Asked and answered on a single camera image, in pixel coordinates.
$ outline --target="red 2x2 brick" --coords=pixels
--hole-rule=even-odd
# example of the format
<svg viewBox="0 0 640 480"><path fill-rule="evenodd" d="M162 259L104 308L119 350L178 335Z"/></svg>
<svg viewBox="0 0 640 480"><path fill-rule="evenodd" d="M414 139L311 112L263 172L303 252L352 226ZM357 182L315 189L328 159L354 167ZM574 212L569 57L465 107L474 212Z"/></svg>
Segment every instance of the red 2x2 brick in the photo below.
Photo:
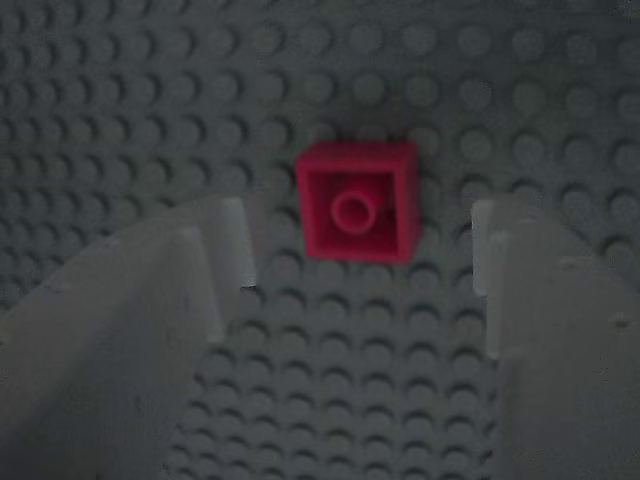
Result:
<svg viewBox="0 0 640 480"><path fill-rule="evenodd" d="M297 162L307 254L411 260L420 236L417 152L410 143L320 143Z"/></svg>

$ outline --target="lego stud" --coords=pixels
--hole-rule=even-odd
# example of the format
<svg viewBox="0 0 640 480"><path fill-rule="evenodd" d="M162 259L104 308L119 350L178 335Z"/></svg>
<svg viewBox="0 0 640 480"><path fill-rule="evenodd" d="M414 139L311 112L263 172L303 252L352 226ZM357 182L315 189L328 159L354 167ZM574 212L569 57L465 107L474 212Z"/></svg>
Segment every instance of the lego stud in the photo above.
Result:
<svg viewBox="0 0 640 480"><path fill-rule="evenodd" d="M376 179L351 179L331 204L331 219L350 235L363 235L373 228L387 203L384 182Z"/></svg>

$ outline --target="gray baseplate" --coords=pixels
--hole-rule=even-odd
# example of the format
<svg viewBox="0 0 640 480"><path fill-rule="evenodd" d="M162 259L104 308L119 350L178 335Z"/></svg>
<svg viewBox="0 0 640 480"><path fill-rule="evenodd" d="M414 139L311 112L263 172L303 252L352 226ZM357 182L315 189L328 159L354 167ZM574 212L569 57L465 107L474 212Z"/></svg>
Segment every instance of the gray baseplate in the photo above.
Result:
<svg viewBox="0 0 640 480"><path fill-rule="evenodd" d="M637 2L20 0L0 5L0 303L83 245L261 191L269 261L200 365L178 479L484 479L495 365L471 202L556 212L640 286ZM308 259L293 165L420 145L406 267Z"/></svg>

